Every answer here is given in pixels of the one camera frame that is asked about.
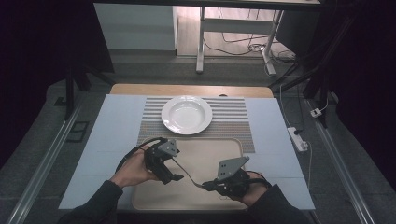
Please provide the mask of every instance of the white device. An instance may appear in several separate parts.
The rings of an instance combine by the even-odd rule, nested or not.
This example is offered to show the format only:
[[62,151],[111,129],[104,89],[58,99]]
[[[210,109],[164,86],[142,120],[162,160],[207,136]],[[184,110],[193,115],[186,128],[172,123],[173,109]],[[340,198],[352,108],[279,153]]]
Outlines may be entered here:
[[296,146],[297,150],[299,152],[307,151],[308,144],[305,141],[303,141],[303,139],[301,138],[301,136],[299,134],[294,133],[297,130],[294,127],[291,127],[291,128],[288,128],[288,131],[289,131],[290,138],[291,138],[293,144]]

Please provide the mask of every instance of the person's right hand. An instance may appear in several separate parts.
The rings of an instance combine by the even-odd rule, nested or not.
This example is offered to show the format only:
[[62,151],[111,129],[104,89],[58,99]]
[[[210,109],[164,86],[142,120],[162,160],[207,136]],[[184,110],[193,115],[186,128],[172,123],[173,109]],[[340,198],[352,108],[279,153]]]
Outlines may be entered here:
[[[247,171],[247,174],[250,175],[250,179],[253,178],[262,178],[261,175]],[[262,183],[252,183],[249,186],[247,193],[242,197],[230,197],[232,200],[239,201],[244,203],[247,207],[253,205],[259,198],[267,191],[268,188],[265,187]]]

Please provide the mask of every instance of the person's left hand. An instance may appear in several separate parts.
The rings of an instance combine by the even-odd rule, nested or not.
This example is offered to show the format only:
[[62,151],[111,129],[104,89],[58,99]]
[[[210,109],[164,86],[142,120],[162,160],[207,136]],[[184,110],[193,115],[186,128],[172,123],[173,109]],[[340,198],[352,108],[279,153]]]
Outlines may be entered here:
[[146,168],[144,150],[137,150],[110,178],[120,188],[141,184],[158,177]]

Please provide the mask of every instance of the dark background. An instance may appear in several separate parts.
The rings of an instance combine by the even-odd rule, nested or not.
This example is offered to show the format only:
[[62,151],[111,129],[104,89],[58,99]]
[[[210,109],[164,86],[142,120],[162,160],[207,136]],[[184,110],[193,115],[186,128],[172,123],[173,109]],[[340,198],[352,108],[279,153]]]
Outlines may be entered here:
[[49,85],[84,65],[113,71],[93,3],[87,0],[3,1],[0,5],[0,136],[3,166],[42,105]]

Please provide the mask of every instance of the striped mat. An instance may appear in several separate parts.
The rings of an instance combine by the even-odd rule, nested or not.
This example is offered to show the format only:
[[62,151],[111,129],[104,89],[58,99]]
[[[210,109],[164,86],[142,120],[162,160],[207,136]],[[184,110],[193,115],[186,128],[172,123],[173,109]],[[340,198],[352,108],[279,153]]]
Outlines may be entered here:
[[[137,139],[138,144],[152,137],[177,138],[186,136],[173,133],[163,125],[161,112],[163,106],[171,99],[172,97],[157,96],[147,98]],[[245,99],[230,97],[204,97],[203,99],[212,108],[212,122],[202,132],[188,135],[188,137],[234,138],[241,143],[243,152],[253,153],[254,145]]]

